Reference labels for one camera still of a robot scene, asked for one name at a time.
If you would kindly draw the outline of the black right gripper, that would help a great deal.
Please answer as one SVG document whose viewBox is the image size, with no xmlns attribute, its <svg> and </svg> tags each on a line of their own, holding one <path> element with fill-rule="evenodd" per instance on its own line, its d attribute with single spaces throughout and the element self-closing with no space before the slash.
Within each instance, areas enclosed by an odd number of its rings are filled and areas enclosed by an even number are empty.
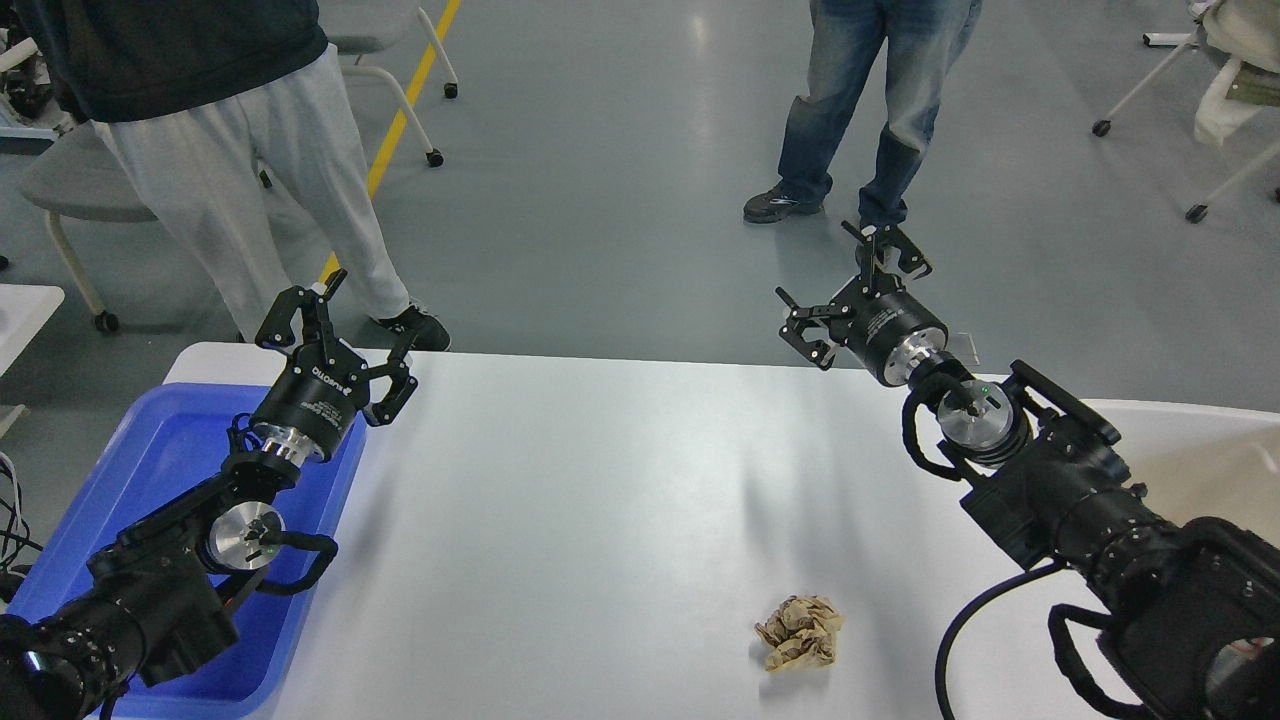
<svg viewBox="0 0 1280 720">
<path fill-rule="evenodd" d="M 842 222 L 842 228 L 858 241 L 858 274 L 841 288 L 840 304 L 801 306 L 776 287 L 788 309 L 778 336 L 819 370 L 849 348 L 882 386 L 905 386 L 923 360 L 948 345 L 946 324 L 905 290 L 933 265 L 899 225 Z"/>
</svg>

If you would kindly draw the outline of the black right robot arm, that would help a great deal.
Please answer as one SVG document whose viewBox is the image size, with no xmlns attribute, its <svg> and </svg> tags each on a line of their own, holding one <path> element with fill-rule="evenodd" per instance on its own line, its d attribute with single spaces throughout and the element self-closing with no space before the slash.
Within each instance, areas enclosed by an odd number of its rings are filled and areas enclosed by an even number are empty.
<svg viewBox="0 0 1280 720">
<path fill-rule="evenodd" d="M 961 506 L 1019 568 L 951 621 L 934 693 L 954 716 L 950 651 L 1001 594 L 1064 569 L 1101 603 L 1055 605 L 1055 662 L 1076 696 L 1112 719 L 1275 719 L 1279 556 L 1221 518 L 1176 525 L 1146 506 L 1116 454 L 1119 430 L 1029 364 L 983 380 L 948 351 L 948 329 L 906 283 L 928 258 L 896 228 L 847 225 L 858 273 L 826 304 L 786 291 L 780 336 L 814 366 L 849 350 L 884 387 L 906 387 L 902 445 L 931 475 L 969 484 Z"/>
</svg>

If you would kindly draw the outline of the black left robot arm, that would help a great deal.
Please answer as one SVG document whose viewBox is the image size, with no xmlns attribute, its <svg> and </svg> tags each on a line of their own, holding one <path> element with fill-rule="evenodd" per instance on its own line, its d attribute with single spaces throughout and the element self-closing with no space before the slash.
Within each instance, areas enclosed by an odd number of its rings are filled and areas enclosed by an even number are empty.
<svg viewBox="0 0 1280 720">
<path fill-rule="evenodd" d="M 255 343 L 285 368 L 253 413 L 230 420 L 215 475 L 122 529 L 88 559 L 91 587 L 52 615 L 3 615 L 5 719 L 108 719 L 132 679 L 174 680 L 229 650 L 251 594 L 289 597 L 323 577 L 338 543 L 289 529 L 274 500 L 306 462 L 332 460 L 357 416 L 392 423 L 419 386 L 410 350 L 436 337 L 410 307 L 383 322 L 397 342 L 370 365 L 332 327 L 344 278 L 276 296 Z"/>
</svg>

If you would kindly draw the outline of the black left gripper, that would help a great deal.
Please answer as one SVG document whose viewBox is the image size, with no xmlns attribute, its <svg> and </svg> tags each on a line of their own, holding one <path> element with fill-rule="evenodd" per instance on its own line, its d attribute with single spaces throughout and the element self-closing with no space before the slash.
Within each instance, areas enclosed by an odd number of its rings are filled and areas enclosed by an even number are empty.
<svg viewBox="0 0 1280 720">
<path fill-rule="evenodd" d="M 252 432 L 294 446 L 306 438 L 306 459 L 317 462 L 333 457 L 360 411 L 370 427 L 389 425 L 419 387 L 408 363 L 419 331 L 401 333 L 387 360 L 375 366 L 338 343 L 329 304 L 347 275 L 334 270 L 320 290 L 314 284 L 282 291 L 252 341 L 260 348 L 293 352 L 251 415 Z M 380 378 L 388 378 L 390 387 L 369 404 L 371 383 Z"/>
</svg>

